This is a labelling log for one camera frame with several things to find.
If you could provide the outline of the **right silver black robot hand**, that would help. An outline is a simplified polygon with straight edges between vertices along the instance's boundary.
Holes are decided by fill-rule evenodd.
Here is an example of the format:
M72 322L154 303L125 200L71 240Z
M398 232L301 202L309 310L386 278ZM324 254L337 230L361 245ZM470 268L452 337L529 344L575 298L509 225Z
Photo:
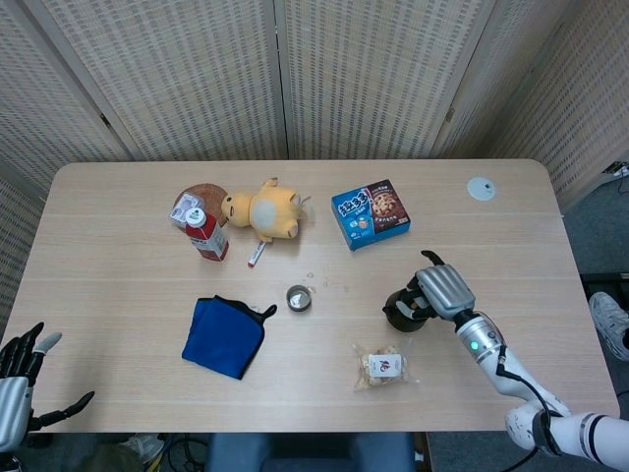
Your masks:
M432 266L418 270L400 292L395 307L408 319L463 323L474 314L476 297L459 272L435 252L421 254Z

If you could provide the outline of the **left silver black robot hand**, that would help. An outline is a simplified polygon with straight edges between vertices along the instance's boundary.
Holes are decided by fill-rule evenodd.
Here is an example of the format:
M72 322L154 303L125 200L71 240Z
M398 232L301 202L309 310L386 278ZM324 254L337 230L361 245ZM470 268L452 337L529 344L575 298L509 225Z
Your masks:
M2 453L16 449L27 433L40 431L79 414L94 397L94 391L89 391L64 410L39 417L33 415L33 390L43 359L62 338L61 332L53 332L36 343L43 328L44 322L40 322L23 335L10 339L1 348Z

